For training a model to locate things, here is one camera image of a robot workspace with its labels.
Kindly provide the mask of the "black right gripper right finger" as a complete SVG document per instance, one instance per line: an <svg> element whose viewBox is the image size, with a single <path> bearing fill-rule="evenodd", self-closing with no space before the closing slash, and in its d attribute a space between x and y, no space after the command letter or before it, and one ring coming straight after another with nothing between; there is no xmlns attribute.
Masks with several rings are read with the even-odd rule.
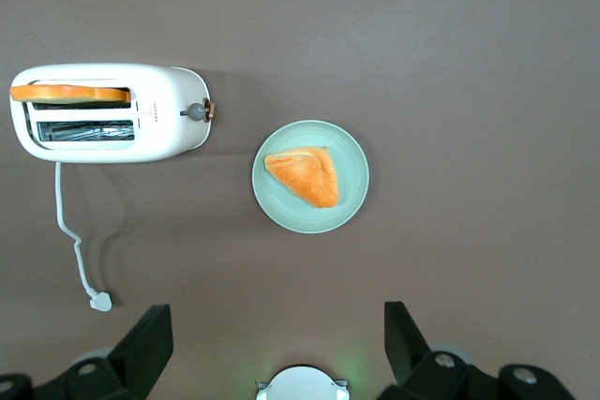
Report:
<svg viewBox="0 0 600 400"><path fill-rule="evenodd" d="M400 301L384 304L384 349L395 383L381 399L572 399L547 370L523 363L493 377L450 350L433 350Z"/></svg>

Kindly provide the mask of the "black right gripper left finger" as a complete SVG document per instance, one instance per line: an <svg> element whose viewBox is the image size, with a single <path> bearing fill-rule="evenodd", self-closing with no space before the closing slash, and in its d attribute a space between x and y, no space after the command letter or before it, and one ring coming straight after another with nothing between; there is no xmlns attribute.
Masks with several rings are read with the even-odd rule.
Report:
<svg viewBox="0 0 600 400"><path fill-rule="evenodd" d="M3 399L145 399L173 355L171 308L151 306L106 356L74 363L35 386L26 374L1 376Z"/></svg>

